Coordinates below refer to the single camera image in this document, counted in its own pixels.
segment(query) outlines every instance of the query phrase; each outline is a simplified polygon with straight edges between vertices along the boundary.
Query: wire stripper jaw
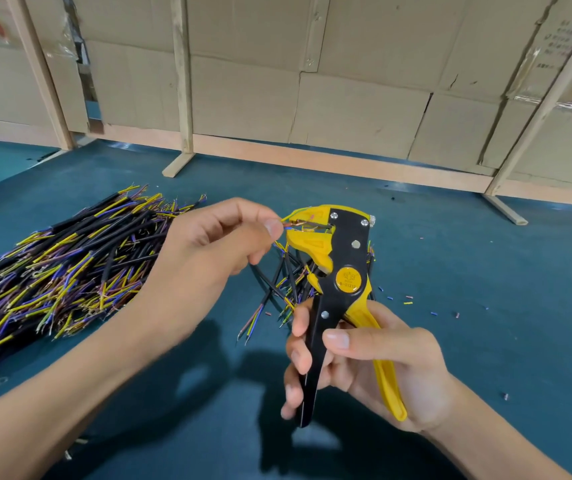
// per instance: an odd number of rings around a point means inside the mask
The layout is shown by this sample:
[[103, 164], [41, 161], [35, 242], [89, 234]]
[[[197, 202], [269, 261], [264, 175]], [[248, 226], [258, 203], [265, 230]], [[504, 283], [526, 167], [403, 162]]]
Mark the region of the wire stripper jaw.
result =
[[[298, 409], [298, 421], [304, 428], [312, 420], [317, 383], [326, 355], [322, 341], [324, 330], [336, 328], [342, 319], [356, 327], [380, 328], [366, 303], [372, 291], [367, 257], [374, 217], [342, 205], [319, 205], [298, 209], [283, 220], [287, 222], [289, 246], [307, 253], [326, 274], [322, 278], [308, 274], [308, 280], [319, 294], [313, 298], [306, 333], [306, 346], [313, 363], [308, 373], [300, 376], [304, 401]], [[384, 403], [397, 420], [403, 421], [407, 413], [393, 363], [373, 362]]]

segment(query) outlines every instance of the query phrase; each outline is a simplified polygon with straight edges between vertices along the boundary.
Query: black handle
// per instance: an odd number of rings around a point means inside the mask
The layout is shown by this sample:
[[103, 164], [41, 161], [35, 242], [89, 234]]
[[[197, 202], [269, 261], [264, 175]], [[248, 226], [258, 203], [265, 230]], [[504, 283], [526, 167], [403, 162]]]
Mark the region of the black handle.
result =
[[324, 365], [324, 357], [326, 357], [326, 346], [324, 346], [322, 334], [328, 328], [336, 328], [344, 316], [342, 310], [326, 310], [323, 302], [323, 295], [315, 295], [313, 306], [310, 309], [310, 323], [306, 331], [306, 347], [313, 356], [313, 363], [306, 375], [299, 376], [301, 388], [304, 391], [304, 401], [297, 409], [299, 428], [306, 428], [313, 419], [317, 384]]

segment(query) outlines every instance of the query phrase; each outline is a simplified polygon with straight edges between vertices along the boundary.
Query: fingernail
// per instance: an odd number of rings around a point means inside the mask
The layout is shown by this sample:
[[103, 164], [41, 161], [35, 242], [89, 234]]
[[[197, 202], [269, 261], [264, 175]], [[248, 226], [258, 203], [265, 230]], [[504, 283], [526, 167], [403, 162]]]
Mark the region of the fingernail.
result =
[[351, 345], [351, 339], [343, 330], [326, 330], [324, 332], [328, 345], [337, 347], [338, 349], [347, 349]]
[[279, 219], [269, 219], [263, 223], [268, 229], [270, 236], [276, 240], [279, 239], [279, 236], [282, 232], [284, 232], [284, 226]]

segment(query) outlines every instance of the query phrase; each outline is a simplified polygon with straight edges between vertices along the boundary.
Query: wooden beam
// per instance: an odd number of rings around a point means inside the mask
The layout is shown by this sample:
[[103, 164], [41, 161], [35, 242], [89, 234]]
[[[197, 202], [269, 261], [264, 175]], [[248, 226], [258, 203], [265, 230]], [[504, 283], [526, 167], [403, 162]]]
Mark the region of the wooden beam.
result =
[[486, 195], [497, 195], [499, 188], [505, 183], [506, 179], [514, 170], [523, 154], [528, 150], [531, 143], [537, 136], [537, 133], [543, 126], [546, 117], [555, 108], [557, 101], [559, 101], [559, 98], [562, 96], [571, 81], [572, 55], [568, 58], [562, 71], [558, 74], [557, 78], [544, 96], [544, 99], [539, 103], [537, 110], [533, 113], [530, 121], [522, 130], [517, 142], [515, 142], [510, 153], [508, 153], [506, 160], [502, 163], [502, 166], [499, 168], [496, 176], [486, 189]]
[[194, 157], [192, 141], [192, 90], [190, 88], [190, 49], [188, 47], [188, 20], [186, 0], [170, 0], [172, 11], [172, 41], [174, 65], [177, 71], [177, 99], [179, 101], [179, 131], [181, 155], [162, 174], [174, 177]]
[[41, 98], [46, 106], [46, 111], [50, 117], [52, 128], [57, 135], [58, 146], [63, 150], [72, 150], [74, 148], [74, 141], [66, 126], [66, 119], [64, 112], [61, 109], [55, 85], [48, 70], [48, 64], [44, 57], [43, 50], [37, 32], [35, 31], [34, 24], [30, 18], [26, 0], [7, 0], [8, 7], [12, 19], [17, 25], [19, 38], [23, 44], [23, 48], [28, 57], [30, 68], [37, 81], [37, 87], [41, 94]]
[[9, 123], [8, 121], [0, 121], [0, 141], [58, 147], [57, 136], [52, 128]]
[[[158, 148], [181, 148], [181, 136], [175, 131], [104, 125], [102, 132], [90, 133], [89, 136]], [[483, 193], [492, 180], [474, 173], [344, 157], [218, 136], [196, 134], [194, 144], [195, 151], [204, 155], [466, 192]], [[572, 188], [547, 187], [517, 180], [506, 181], [501, 195], [572, 204]]]
[[326, 31], [326, 18], [330, 0], [310, 0], [310, 12], [308, 13], [308, 37], [306, 38], [306, 50], [300, 69], [303, 72], [317, 72], [319, 59], [322, 55], [322, 43]]
[[517, 224], [518, 226], [525, 226], [528, 224], [528, 221], [524, 219], [521, 215], [515, 212], [513, 209], [508, 207], [504, 202], [499, 200], [494, 195], [486, 195], [482, 194], [484, 198], [492, 204], [492, 206], [498, 209], [503, 215], [508, 217], [508, 219], [513, 223]]

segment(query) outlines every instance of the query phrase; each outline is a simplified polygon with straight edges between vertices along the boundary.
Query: yellow label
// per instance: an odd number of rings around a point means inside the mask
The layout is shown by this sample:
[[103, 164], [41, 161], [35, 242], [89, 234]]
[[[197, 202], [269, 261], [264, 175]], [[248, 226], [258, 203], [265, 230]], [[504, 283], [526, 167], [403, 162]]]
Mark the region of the yellow label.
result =
[[354, 267], [342, 267], [337, 271], [335, 282], [344, 293], [354, 293], [362, 287], [362, 277]]

